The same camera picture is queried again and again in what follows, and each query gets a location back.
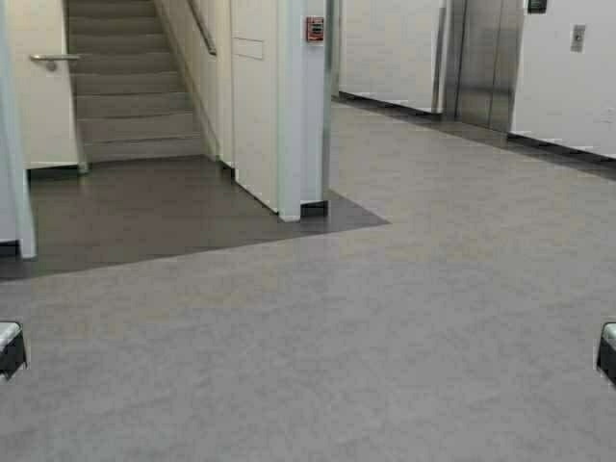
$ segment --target stainless steel elevator door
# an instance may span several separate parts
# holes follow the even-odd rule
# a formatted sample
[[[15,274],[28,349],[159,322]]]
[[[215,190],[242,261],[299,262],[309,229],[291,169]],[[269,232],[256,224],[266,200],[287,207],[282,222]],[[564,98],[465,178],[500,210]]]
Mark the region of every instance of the stainless steel elevator door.
[[[518,0],[467,0],[456,115],[509,130],[519,56]]]

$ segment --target sign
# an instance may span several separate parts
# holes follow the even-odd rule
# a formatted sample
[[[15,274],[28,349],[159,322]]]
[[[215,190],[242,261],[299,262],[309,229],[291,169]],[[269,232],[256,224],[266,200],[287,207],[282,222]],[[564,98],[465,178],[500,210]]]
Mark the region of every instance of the sign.
[[[306,18],[306,41],[308,43],[323,43],[325,40],[325,18],[308,16]]]
[[[528,14],[545,14],[548,11],[548,0],[528,0]]]

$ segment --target staircase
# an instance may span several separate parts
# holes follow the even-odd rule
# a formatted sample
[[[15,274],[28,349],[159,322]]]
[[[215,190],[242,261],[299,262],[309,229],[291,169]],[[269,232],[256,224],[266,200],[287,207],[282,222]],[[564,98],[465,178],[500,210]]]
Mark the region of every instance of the staircase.
[[[75,113],[91,163],[203,155],[152,0],[67,0]]]

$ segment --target fire alarm pull station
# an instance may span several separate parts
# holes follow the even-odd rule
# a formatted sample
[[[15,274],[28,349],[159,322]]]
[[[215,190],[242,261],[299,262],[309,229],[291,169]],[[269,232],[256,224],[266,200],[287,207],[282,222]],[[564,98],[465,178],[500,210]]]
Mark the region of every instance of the fire alarm pull station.
[[[325,40],[325,18],[322,16],[306,17],[306,41],[319,44]]]

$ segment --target metal handrail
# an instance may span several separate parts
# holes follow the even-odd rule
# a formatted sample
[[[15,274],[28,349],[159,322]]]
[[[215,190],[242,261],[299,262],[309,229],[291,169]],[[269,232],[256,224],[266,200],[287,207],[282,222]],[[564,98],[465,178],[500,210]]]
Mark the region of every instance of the metal handrail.
[[[30,61],[33,63],[45,63],[45,67],[50,72],[58,69],[58,61],[79,61],[80,55],[30,55]]]
[[[199,32],[201,33],[201,36],[203,37],[203,41],[205,42],[205,46],[208,49],[208,53],[210,53],[210,55],[212,56],[216,56],[218,54],[218,51],[216,49],[216,45],[214,44],[214,38],[212,37],[212,34],[210,34],[208,26],[205,24],[205,21],[203,20],[203,17],[201,16],[199,8],[196,6],[196,3],[194,3],[194,0],[186,0],[186,1],[189,4],[189,8],[191,9],[191,12],[192,12],[192,17],[194,17],[194,21],[196,22],[196,25],[199,28]]]

